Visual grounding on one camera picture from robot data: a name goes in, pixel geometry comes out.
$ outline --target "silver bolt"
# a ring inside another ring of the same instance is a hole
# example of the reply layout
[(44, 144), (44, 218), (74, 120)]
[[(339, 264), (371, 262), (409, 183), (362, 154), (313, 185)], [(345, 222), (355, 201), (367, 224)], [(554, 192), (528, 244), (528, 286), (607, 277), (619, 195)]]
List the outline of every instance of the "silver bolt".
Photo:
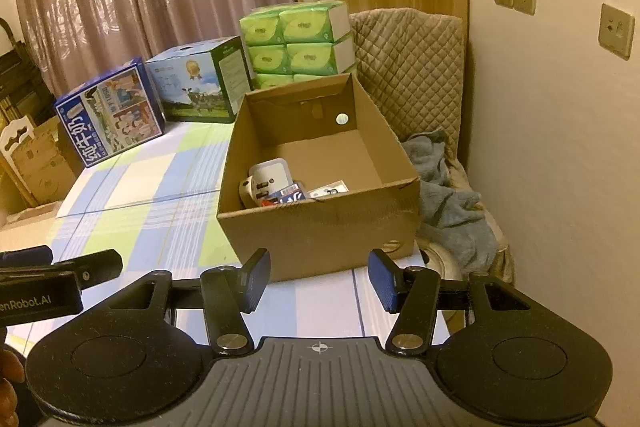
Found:
[(241, 349), (241, 347), (246, 346), (249, 341), (246, 339), (244, 335), (240, 335), (238, 333), (227, 333), (226, 335), (220, 335), (216, 340), (216, 343), (222, 349)]
[(400, 333), (400, 335), (393, 337), (391, 343), (399, 349), (417, 349), (423, 344), (423, 341), (413, 333)]

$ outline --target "table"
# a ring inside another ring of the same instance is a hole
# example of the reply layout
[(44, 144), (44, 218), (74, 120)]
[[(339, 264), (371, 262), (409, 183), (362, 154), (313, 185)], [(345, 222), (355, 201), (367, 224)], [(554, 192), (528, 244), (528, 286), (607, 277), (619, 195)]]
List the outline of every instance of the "table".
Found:
[[(190, 279), (221, 264), (240, 266), (216, 219), (231, 124), (174, 123), (166, 134), (85, 169), (50, 231), (55, 261), (114, 248), (122, 275), (82, 294), (85, 309), (154, 269)], [(401, 266), (422, 265), (417, 248)], [(72, 317), (9, 328), (25, 354)], [(255, 342), (263, 336), (377, 336), (395, 322), (382, 309), (366, 267), (267, 286), (257, 310), (244, 316)], [(178, 312), (177, 325), (207, 344), (202, 311)], [(438, 313), (434, 344), (449, 333)]]

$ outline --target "gray towel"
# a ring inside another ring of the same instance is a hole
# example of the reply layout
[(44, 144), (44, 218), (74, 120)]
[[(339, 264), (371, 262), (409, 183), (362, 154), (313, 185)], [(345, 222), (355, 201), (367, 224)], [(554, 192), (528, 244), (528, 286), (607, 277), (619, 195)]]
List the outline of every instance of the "gray towel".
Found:
[(475, 207), (480, 194), (449, 187), (446, 142), (447, 134), (438, 129), (414, 134), (402, 144), (421, 179), (418, 236), (449, 250), (463, 273), (486, 271), (498, 244), (484, 213)]

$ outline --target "chair backrest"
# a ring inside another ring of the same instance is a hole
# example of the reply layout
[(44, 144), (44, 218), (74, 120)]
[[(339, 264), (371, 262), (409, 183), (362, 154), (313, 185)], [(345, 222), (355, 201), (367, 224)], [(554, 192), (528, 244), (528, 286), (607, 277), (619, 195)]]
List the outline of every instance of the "chair backrest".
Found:
[(400, 141), (443, 127), (455, 157), (460, 135), (464, 23), (413, 8), (350, 15), (358, 79)]
[(2, 132), (0, 132), (0, 152), (2, 153), (2, 156), (6, 158), (7, 163), (9, 163), (10, 167), (13, 169), (23, 185), (26, 184), (15, 166), (12, 153), (20, 143), (27, 139), (27, 137), (35, 139), (33, 129), (34, 125), (31, 118), (24, 116), (22, 118), (18, 118), (18, 120), (12, 120), (4, 129), (2, 129)]

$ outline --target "checkered tablecloth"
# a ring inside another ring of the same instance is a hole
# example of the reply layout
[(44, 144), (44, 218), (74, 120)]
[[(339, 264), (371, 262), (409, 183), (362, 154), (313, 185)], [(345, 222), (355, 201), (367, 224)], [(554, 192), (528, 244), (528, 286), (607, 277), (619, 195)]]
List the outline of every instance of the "checkered tablecloth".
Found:
[[(121, 277), (82, 294), (86, 309), (151, 270), (189, 279), (221, 264), (239, 266), (216, 219), (231, 129), (230, 124), (172, 124), (164, 136), (84, 170), (50, 230), (55, 260), (114, 248), (124, 263)], [(416, 251), (399, 264), (422, 260)], [(71, 318), (10, 328), (7, 340), (27, 353)], [(245, 320), (256, 342), (263, 336), (372, 335), (384, 343), (395, 317), (382, 309), (366, 268), (358, 268), (273, 283)], [(207, 343), (202, 311), (178, 312), (178, 327)], [(447, 336), (438, 314), (434, 343)]]

